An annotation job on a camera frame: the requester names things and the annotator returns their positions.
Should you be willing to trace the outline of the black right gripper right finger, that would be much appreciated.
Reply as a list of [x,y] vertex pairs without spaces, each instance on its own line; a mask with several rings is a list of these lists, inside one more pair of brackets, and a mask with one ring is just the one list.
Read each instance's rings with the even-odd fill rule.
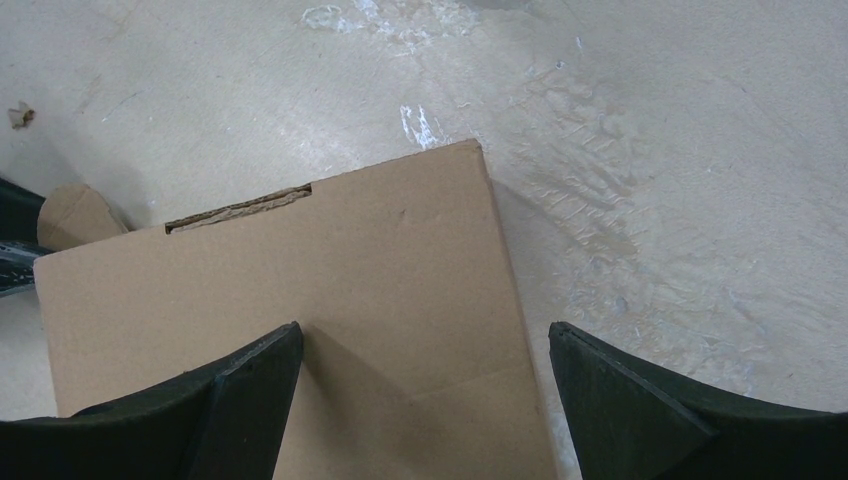
[[585,479],[844,479],[847,416],[748,398],[566,322],[550,360]]

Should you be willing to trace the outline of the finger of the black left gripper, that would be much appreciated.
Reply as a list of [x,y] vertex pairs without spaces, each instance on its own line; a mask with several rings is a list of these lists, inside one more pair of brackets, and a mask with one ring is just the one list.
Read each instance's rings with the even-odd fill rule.
[[52,250],[21,241],[1,242],[1,296],[6,297],[35,288],[35,260]]
[[1,240],[38,243],[37,222],[45,198],[1,179]]

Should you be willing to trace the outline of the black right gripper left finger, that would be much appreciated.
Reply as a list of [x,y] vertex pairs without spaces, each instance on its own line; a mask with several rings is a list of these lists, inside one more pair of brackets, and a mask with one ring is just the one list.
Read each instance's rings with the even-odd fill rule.
[[298,323],[64,418],[1,424],[4,479],[270,479],[303,358]]

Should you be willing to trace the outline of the brown cardboard box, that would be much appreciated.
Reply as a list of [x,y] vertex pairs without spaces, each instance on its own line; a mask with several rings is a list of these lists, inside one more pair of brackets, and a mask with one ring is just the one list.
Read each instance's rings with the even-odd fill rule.
[[279,479],[553,479],[483,150],[466,140],[316,181],[283,206],[39,259],[58,411],[297,322]]

